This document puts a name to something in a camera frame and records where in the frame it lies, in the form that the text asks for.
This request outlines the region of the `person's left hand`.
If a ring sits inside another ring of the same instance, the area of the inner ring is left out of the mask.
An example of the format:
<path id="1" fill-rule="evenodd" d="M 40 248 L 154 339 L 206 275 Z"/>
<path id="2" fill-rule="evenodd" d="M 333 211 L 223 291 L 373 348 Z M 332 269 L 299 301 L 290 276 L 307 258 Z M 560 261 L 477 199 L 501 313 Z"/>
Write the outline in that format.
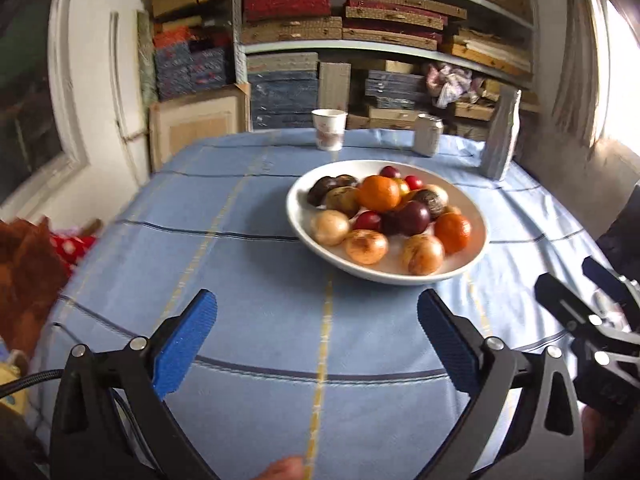
<path id="1" fill-rule="evenodd" d="M 305 461 L 302 456 L 288 456 L 271 463 L 255 480 L 303 480 Z"/>

